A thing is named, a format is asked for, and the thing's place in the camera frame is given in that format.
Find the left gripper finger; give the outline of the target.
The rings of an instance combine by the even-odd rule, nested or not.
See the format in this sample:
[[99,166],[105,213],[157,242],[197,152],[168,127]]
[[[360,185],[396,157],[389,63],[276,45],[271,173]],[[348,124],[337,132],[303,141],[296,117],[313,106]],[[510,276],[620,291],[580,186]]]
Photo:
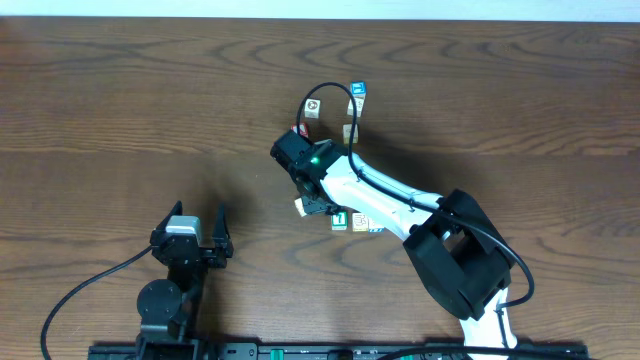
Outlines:
[[220,204],[218,207],[212,232],[212,240],[219,248],[229,248],[231,245],[231,237],[226,222],[225,206],[223,204]]
[[173,216],[181,216],[183,214],[183,205],[180,200],[178,200],[169,213],[164,217],[164,219],[155,227],[155,232],[165,232],[166,227]]

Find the plain front wooden block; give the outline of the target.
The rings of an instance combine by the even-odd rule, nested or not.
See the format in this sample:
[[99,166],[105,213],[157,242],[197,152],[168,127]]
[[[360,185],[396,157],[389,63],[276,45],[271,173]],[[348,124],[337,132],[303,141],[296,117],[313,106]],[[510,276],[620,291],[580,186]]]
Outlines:
[[299,215],[301,217],[305,217],[307,215],[306,211],[304,210],[304,204],[303,204],[303,200],[302,198],[297,198],[294,200],[294,205],[296,207],[296,210],[298,211]]

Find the green number 7 block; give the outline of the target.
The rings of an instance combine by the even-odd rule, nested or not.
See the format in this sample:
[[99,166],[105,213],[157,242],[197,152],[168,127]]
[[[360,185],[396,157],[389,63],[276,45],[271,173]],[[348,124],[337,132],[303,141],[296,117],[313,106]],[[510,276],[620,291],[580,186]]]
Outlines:
[[346,211],[340,211],[331,216],[331,230],[345,231],[348,229],[349,216]]

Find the gift picture wooden block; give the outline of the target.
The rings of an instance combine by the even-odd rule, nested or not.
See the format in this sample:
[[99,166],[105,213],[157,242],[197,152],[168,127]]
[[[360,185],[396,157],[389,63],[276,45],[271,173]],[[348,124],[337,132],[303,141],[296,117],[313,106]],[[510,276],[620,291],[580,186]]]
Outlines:
[[368,217],[360,212],[352,213],[352,230],[354,232],[368,232],[369,220]]

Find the blue sided wooden block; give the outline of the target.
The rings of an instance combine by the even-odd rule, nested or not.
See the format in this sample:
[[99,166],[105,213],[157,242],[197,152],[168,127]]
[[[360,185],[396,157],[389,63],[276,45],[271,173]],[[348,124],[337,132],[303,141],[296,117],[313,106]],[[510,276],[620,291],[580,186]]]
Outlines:
[[372,218],[368,219],[368,231],[370,233],[380,233],[385,230],[385,227],[379,223],[377,223]]

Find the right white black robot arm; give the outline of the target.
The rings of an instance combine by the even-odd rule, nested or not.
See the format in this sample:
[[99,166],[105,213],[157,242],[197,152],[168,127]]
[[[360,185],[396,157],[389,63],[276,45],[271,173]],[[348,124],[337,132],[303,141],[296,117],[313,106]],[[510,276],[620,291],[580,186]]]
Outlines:
[[465,345],[516,347],[507,296],[519,260],[473,197],[412,188],[331,140],[295,137],[271,155],[298,188],[305,213],[350,208],[396,235],[427,292],[459,319]]

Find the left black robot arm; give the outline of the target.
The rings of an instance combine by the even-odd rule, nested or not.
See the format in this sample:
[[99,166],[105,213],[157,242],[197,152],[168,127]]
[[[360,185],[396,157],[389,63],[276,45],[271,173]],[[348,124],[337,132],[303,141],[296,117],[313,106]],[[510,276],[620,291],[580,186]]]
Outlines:
[[234,247],[220,206],[210,246],[202,243],[200,219],[183,213],[178,201],[150,235],[151,254],[168,269],[149,282],[137,298],[141,316],[136,360],[216,359],[217,346],[196,334],[196,322],[211,269],[227,266]]

